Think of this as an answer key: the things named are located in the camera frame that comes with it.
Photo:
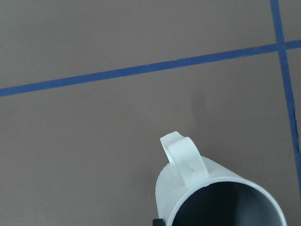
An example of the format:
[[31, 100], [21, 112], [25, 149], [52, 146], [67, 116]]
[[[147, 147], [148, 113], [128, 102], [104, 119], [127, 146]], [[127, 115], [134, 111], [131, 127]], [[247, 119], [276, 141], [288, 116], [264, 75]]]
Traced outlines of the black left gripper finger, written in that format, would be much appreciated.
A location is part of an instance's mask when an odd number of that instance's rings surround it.
[[153, 226], [165, 226], [165, 219], [163, 216], [161, 216], [160, 214], [158, 214], [157, 218], [154, 218], [152, 220], [152, 225]]

